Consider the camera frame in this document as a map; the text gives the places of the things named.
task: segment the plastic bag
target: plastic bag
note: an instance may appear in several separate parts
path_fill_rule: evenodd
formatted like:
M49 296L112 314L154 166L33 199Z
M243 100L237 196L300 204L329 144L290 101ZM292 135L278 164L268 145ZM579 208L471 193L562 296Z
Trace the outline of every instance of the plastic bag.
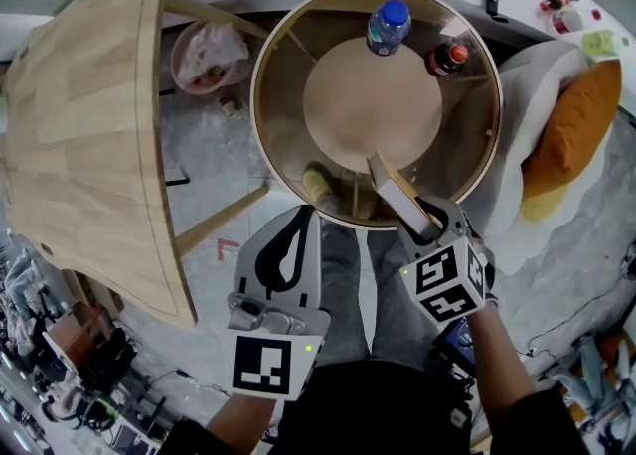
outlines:
M203 74L223 77L236 61L247 58L247 44L231 24L206 24L190 40L177 76L183 83Z

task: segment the red tape mark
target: red tape mark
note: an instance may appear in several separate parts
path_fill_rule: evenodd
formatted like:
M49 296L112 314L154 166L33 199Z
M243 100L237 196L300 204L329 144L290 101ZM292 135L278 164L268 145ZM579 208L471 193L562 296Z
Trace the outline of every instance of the red tape mark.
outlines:
M230 241L229 239L222 239L221 237L218 237L217 238L217 259L218 260L223 260L224 246L231 246L232 248L237 248L240 245L235 241Z

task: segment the blue bottle cap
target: blue bottle cap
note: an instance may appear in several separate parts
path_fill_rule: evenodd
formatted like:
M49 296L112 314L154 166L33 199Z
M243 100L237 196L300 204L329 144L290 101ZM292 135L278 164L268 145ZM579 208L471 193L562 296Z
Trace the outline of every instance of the blue bottle cap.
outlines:
M403 1L389 0L382 6L382 18L390 26L401 26L408 20L408 7Z

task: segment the orange pillow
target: orange pillow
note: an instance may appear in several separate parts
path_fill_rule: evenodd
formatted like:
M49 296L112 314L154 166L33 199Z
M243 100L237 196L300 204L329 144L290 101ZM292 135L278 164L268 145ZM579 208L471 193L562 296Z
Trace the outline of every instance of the orange pillow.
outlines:
M618 60L595 65L565 90L522 164L524 199L567 185L587 167L614 119L620 90Z

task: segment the black shirt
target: black shirt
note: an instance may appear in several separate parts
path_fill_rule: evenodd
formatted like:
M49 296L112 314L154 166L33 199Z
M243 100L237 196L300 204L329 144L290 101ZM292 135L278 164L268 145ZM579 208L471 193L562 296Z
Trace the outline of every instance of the black shirt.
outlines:
M298 401L285 406L278 441L269 453L467 455L471 421L470 409L445 377L388 362L333 365L314 371ZM177 439L184 435L190 446L199 446L188 453L232 453L197 427L175 427L160 454L185 455ZM491 453L576 455L587 450L558 393L543 391L508 411L493 431Z

